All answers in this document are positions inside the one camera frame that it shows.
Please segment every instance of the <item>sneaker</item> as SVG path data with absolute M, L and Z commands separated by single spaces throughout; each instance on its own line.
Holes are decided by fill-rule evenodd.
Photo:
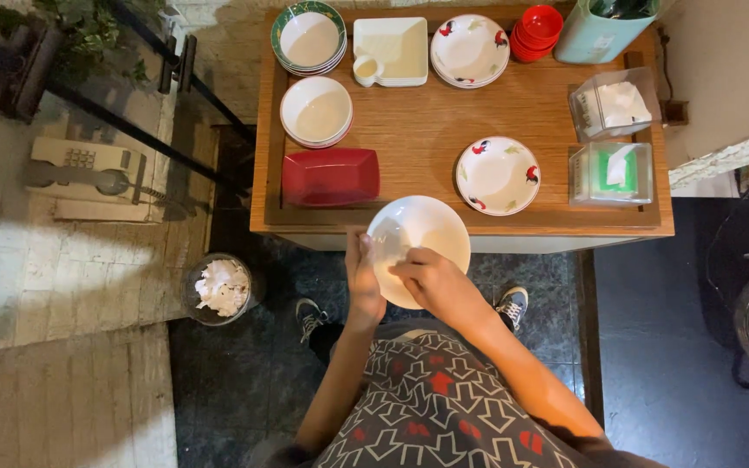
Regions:
M 528 309 L 528 292 L 521 286 L 508 289 L 496 306 L 496 312 L 507 315 L 514 325 L 512 332 L 519 330 L 519 323 Z
M 296 302 L 296 323 L 302 328 L 300 343 L 306 343 L 311 333 L 328 322 L 328 313 L 321 311 L 316 302 L 303 297 Z

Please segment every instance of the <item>green-rimmed bowl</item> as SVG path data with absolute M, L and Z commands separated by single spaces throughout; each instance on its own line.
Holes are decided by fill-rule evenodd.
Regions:
M 317 70 L 336 58 L 345 41 L 345 23 L 337 10 L 310 0 L 286 7 L 270 29 L 276 58 L 303 72 Z

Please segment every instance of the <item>wooden table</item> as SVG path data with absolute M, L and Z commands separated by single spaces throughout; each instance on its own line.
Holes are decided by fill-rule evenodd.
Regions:
M 506 30 L 527 6 L 412 7 L 342 10 L 349 33 L 356 19 L 423 16 L 430 33 L 447 19 L 464 13 L 488 16 Z M 265 29 L 277 12 L 265 17 Z M 349 37 L 351 49 L 353 37 Z M 281 201 L 281 161 L 305 151 L 282 129 L 279 107 L 292 77 L 279 65 L 265 41 L 261 70 L 259 118 L 251 230 L 276 234 L 318 250 L 342 250 L 348 225 L 368 225 L 386 203 L 409 195 L 428 195 L 449 204 L 464 220 L 473 251 L 548 253 L 615 242 L 674 235 L 668 168 L 661 126 L 634 136 L 652 144 L 655 166 L 654 202 L 641 208 L 591 208 L 568 204 L 568 157 L 577 142 L 568 109 L 571 91 L 591 76 L 621 70 L 624 59 L 593 66 L 567 65 L 551 57 L 531 64 L 511 62 L 502 76 L 484 88 L 463 90 L 444 83 L 430 67 L 427 82 L 417 88 L 362 88 L 351 74 L 347 52 L 327 76 L 351 94 L 355 121 L 339 147 L 377 151 L 380 197 L 342 208 L 298 208 Z M 655 68 L 654 37 L 645 31 L 627 49 L 634 63 Z M 454 186 L 454 166 L 467 145 L 481 137 L 515 138 L 534 153 L 542 183 L 534 201 L 509 217 L 490 217 L 470 208 Z

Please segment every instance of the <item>mint green container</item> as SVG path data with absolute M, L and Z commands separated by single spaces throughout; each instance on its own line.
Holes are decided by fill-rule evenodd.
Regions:
M 614 60 L 658 16 L 660 0 L 652 0 L 651 17 L 607 19 L 591 13 L 594 0 L 577 0 L 554 47 L 554 58 L 565 63 L 606 63 Z

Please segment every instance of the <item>square white dish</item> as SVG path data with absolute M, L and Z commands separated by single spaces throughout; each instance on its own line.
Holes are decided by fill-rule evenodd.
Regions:
M 430 48 L 426 18 L 390 17 L 355 21 L 352 51 L 383 63 L 374 77 L 381 86 L 419 86 L 429 73 Z

